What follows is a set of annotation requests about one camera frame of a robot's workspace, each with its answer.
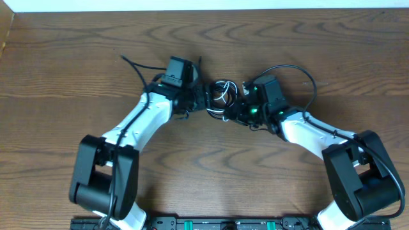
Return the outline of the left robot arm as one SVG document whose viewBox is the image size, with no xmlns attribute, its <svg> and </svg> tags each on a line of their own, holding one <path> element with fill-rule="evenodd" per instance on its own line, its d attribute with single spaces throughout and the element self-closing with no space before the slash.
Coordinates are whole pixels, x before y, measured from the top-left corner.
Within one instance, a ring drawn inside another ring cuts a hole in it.
<svg viewBox="0 0 409 230">
<path fill-rule="evenodd" d="M 112 130 L 79 143 L 69 200 L 99 215 L 85 229 L 142 229 L 146 212 L 135 202 L 139 157 L 153 134 L 177 114 L 206 109 L 209 93 L 201 63 L 172 56 L 151 82 L 140 80 L 140 101 Z"/>
</svg>

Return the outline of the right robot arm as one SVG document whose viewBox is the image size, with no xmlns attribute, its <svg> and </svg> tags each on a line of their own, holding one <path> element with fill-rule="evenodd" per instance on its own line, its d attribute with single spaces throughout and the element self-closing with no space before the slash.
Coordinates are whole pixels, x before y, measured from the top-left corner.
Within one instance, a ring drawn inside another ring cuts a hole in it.
<svg viewBox="0 0 409 230">
<path fill-rule="evenodd" d="M 356 134 L 312 117 L 284 97 L 273 75 L 243 85 L 243 97 L 225 116 L 297 144 L 322 159 L 334 200 L 317 214 L 321 229 L 353 229 L 395 202 L 405 205 L 405 188 L 380 137 L 367 130 Z"/>
</svg>

